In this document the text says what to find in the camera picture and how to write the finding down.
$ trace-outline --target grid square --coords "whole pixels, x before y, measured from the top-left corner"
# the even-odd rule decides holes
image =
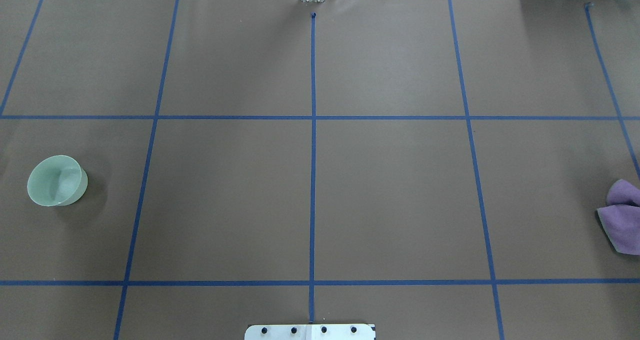
[[[474,121],[499,279],[640,277],[611,248],[596,208],[618,179],[637,185],[617,121]]]
[[[121,281],[150,130],[150,120],[0,121],[0,279]],[[58,154],[85,169],[86,192],[36,205],[29,174]]]
[[[491,286],[317,286],[315,322],[375,324],[378,339],[495,340]]]
[[[162,114],[311,115],[310,43],[300,0],[180,0]]]
[[[110,340],[121,287],[0,286],[0,338]]]
[[[625,116],[640,116],[640,3],[596,0],[589,13],[606,72]]]
[[[315,276],[487,279],[464,121],[322,121]]]
[[[615,116],[584,0],[452,1],[472,115]]]
[[[131,279],[307,280],[311,122],[161,120]]]
[[[307,286],[130,287],[121,340],[242,339],[249,325],[306,324]]]
[[[175,0],[44,0],[5,115],[151,115]]]
[[[25,43],[39,0],[0,0],[0,104]]]
[[[319,115],[464,115],[447,0],[326,0],[316,28]]]
[[[505,339],[640,338],[640,285],[500,286]]]

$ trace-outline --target green bowl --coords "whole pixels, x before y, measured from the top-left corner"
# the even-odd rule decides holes
[[[41,206],[73,204],[87,190],[87,173],[74,158],[55,155],[36,166],[27,181],[32,201]]]

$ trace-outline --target purple cloth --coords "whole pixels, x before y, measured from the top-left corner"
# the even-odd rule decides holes
[[[640,255],[640,190],[618,180],[606,194],[606,205],[598,216],[615,251]]]

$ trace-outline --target grid line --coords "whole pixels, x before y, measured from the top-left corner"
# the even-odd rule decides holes
[[[212,121],[640,121],[640,116],[537,115],[0,115],[0,120],[212,120]]]
[[[503,327],[503,315],[500,310],[500,297],[498,295],[498,285],[496,285],[496,270],[494,269],[494,254],[491,249],[491,239],[489,236],[489,226],[487,225],[487,213],[485,211],[485,199],[482,193],[482,183],[480,181],[480,171],[478,169],[478,158],[476,156],[476,143],[474,141],[474,131],[471,126],[469,112],[469,102],[467,100],[467,88],[465,86],[465,76],[462,71],[462,60],[460,59],[460,45],[458,43],[458,33],[456,31],[456,17],[453,12],[453,3],[448,0],[448,14],[451,19],[451,32],[453,34],[453,45],[455,49],[455,61],[457,62],[457,75],[460,80],[460,91],[462,94],[462,105],[464,105],[464,116],[466,117],[466,132],[469,137],[469,148],[471,150],[471,162],[473,162],[473,174],[475,176],[475,188],[477,190],[478,205],[480,207],[480,218],[482,219],[482,231],[484,233],[484,247],[489,265],[489,276],[491,277],[491,290],[493,292],[493,305],[495,308],[495,319],[498,326],[498,336],[500,340],[505,340]]]
[[[33,18],[31,19],[31,23],[29,25],[29,30],[27,31],[27,35],[24,37],[22,48],[20,49],[20,53],[18,54],[18,60],[16,60],[15,62],[15,66],[13,67],[13,72],[11,73],[11,78],[9,79],[9,84],[6,86],[6,91],[4,92],[2,103],[0,103],[0,115],[2,115],[2,113],[5,111],[5,107],[7,106],[7,101],[9,101],[9,94],[11,94],[11,88],[14,86],[14,80],[16,80],[16,76],[18,75],[18,69],[20,69],[20,64],[23,62],[23,56],[25,55],[25,51],[27,50],[29,39],[32,37],[32,32],[34,32],[34,27],[36,26],[36,21],[38,20],[38,15],[40,14],[40,10],[42,8],[43,2],[44,0],[38,0],[38,5],[33,14]]]
[[[602,53],[600,51],[600,46],[598,45],[598,39],[596,37],[596,32],[594,30],[594,23],[592,23],[592,15],[589,11],[591,7],[594,7],[594,3],[592,2],[585,3],[584,13],[587,17],[587,23],[589,24],[589,32],[591,34],[591,39],[593,41],[593,47],[596,51],[596,55],[598,56],[598,61],[600,64],[600,68],[602,69],[602,75],[604,75],[604,79],[606,81],[606,87],[608,88],[608,93],[611,95],[611,101],[613,101],[613,106],[615,108],[615,113],[617,114],[618,122],[620,123],[620,129],[622,130],[622,135],[624,135],[624,141],[626,142],[626,147],[629,150],[629,154],[631,155],[631,161],[633,162],[633,167],[635,168],[635,174],[638,177],[638,179],[640,179],[640,165],[638,164],[638,158],[636,158],[636,151],[634,150],[633,144],[631,144],[631,138],[629,137],[629,133],[627,132],[627,126],[625,125],[625,120],[622,117],[622,110],[620,110],[620,105],[616,97],[616,92],[613,90],[613,85],[611,84],[609,72],[607,71],[607,67],[604,64],[604,59],[602,58]]]
[[[309,215],[309,324],[316,318],[316,13],[311,12],[311,190]]]
[[[162,95],[165,87],[165,78],[167,76],[167,67],[169,66],[169,55],[171,54],[171,44],[174,38],[174,28],[176,27],[176,16],[178,16],[178,5],[180,0],[175,0],[173,5],[173,16],[171,17],[171,27],[169,28],[169,39],[166,44],[164,54],[164,64],[162,65],[162,75],[160,76],[160,85],[158,87],[158,97],[155,102],[155,114],[153,115],[153,125],[151,126],[151,135],[149,135],[149,146],[146,151],[146,161],[144,162],[144,172],[142,172],[142,182],[140,184],[140,195],[137,201],[137,209],[135,210],[135,220],[133,223],[133,231],[131,233],[131,242],[128,248],[128,257],[126,258],[126,268],[124,281],[122,284],[122,292],[118,306],[118,315],[116,318],[115,330],[113,332],[113,340],[118,340],[122,325],[122,315],[127,299],[127,291],[129,289],[129,280],[131,276],[131,265],[133,263],[133,254],[136,248],[136,240],[138,238],[138,227],[140,225],[140,215],[142,213],[142,203],[145,199],[145,190],[147,188],[147,178],[149,177],[149,165],[151,164],[151,155],[154,150],[154,141],[156,139],[156,129],[158,128],[158,116],[160,115],[160,106],[162,105]]]
[[[309,280],[130,280],[128,287],[252,287],[310,286]],[[640,278],[512,278],[431,280],[314,280],[314,286],[473,286],[473,285],[583,285],[639,284]],[[0,286],[123,286],[111,280],[0,280]]]

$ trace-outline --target blue tape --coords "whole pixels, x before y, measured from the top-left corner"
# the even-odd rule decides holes
[[[310,286],[309,280],[0,280],[0,286],[177,286],[177,287],[250,287],[250,286]],[[514,279],[452,279],[452,280],[314,280],[314,286],[473,286],[473,285],[581,285],[640,284],[640,278],[514,278]]]
[[[309,215],[309,323],[315,320],[316,288],[316,13],[311,12],[311,190]]]
[[[589,12],[590,7],[592,7],[594,3],[589,2],[584,6],[584,13],[587,16],[587,23],[589,24],[589,32],[591,33],[591,39],[593,40],[593,47],[596,50],[596,55],[598,56],[598,61],[600,63],[600,67],[602,68],[602,74],[604,75],[604,79],[606,80],[606,87],[608,87],[608,93],[611,95],[611,101],[613,101],[613,106],[615,108],[615,113],[617,113],[617,119],[620,123],[620,128],[622,129],[622,135],[624,135],[624,141],[626,142],[626,148],[629,150],[629,154],[631,155],[631,161],[633,162],[633,166],[635,167],[635,174],[640,179],[640,164],[638,164],[638,158],[636,157],[636,151],[634,150],[633,145],[631,144],[631,138],[629,137],[629,133],[627,132],[627,126],[625,125],[625,121],[622,117],[622,111],[620,110],[620,105],[618,104],[618,99],[616,97],[615,91],[613,91],[613,85],[611,84],[611,79],[609,77],[609,72],[607,71],[607,67],[604,64],[604,59],[602,58],[602,53],[600,51],[600,46],[598,45],[598,39],[596,38],[596,32],[594,30],[594,23],[592,23],[592,15]]]
[[[1,115],[7,120],[212,120],[212,121],[619,121],[617,116],[537,115]],[[640,121],[640,116],[623,116]]]
[[[122,286],[109,280],[0,280],[0,286]]]
[[[27,35],[24,38],[24,42],[22,43],[22,48],[20,49],[20,53],[18,54],[18,60],[15,62],[15,66],[13,67],[13,72],[11,73],[11,78],[9,79],[9,84],[6,87],[6,91],[4,92],[4,97],[2,98],[2,104],[0,104],[0,115],[5,111],[5,107],[7,106],[7,101],[9,101],[9,94],[11,94],[11,88],[14,86],[14,80],[16,80],[16,75],[18,75],[18,69],[20,69],[20,63],[23,62],[23,56],[25,55],[25,51],[27,50],[27,44],[29,44],[29,39],[32,37],[32,33],[34,32],[34,27],[36,26],[36,21],[38,20],[38,15],[40,14],[40,10],[42,8],[42,2],[44,0],[38,1],[38,6],[36,7],[36,11],[33,14],[33,18],[31,19],[31,24],[29,25],[29,30],[27,31]]]
[[[164,64],[162,65],[162,76],[160,78],[160,86],[158,89],[158,97],[155,103],[155,114],[153,125],[151,126],[151,135],[149,136],[149,146],[146,151],[146,162],[144,162],[144,172],[142,172],[142,183],[140,184],[140,195],[137,201],[137,209],[135,210],[135,220],[133,222],[133,231],[131,233],[131,242],[128,248],[128,256],[126,258],[126,269],[124,274],[124,285],[118,306],[118,317],[116,318],[116,326],[113,333],[113,339],[118,340],[122,325],[122,315],[124,313],[125,302],[127,299],[128,283],[131,276],[131,265],[133,263],[133,254],[136,248],[136,240],[138,239],[138,227],[140,226],[140,215],[142,213],[142,204],[145,199],[145,190],[147,187],[147,178],[149,176],[149,165],[151,164],[151,155],[156,140],[156,129],[158,128],[158,116],[160,115],[160,106],[162,105],[162,94],[165,87],[165,78],[167,76],[167,67],[169,66],[169,55],[171,53],[171,44],[174,38],[174,28],[176,27],[176,17],[178,16],[178,5],[180,0],[175,0],[173,5],[173,16],[171,18],[171,28],[169,30],[169,39],[167,40],[166,53],[164,55]]]
[[[247,281],[231,281],[231,280],[213,280],[213,281],[129,281],[129,286],[309,286],[307,280],[247,280]]]
[[[448,0],[448,14],[451,19],[451,31],[453,34],[453,44],[455,48],[455,61],[457,62],[457,75],[460,80],[460,90],[462,92],[462,104],[464,105],[464,116],[466,116],[466,132],[469,137],[469,147],[471,150],[471,160],[473,162],[473,173],[475,175],[475,188],[478,194],[478,205],[480,206],[480,217],[482,218],[482,231],[484,232],[484,247],[486,249],[487,262],[489,264],[489,275],[491,281],[496,281],[496,270],[494,269],[494,255],[491,249],[491,240],[489,237],[489,226],[487,225],[487,213],[485,211],[485,199],[482,192],[482,183],[480,181],[480,171],[478,170],[478,158],[476,156],[476,144],[474,141],[474,132],[471,127],[471,117],[469,113],[469,102],[467,101],[467,89],[465,86],[465,76],[462,71],[462,61],[460,59],[460,46],[458,44],[458,33],[456,31],[456,19],[453,12],[453,3]],[[503,327],[503,316],[500,309],[500,299],[498,297],[498,286],[491,286],[493,289],[493,305],[495,307],[495,318],[498,326],[498,335],[500,340],[505,340],[505,331]]]

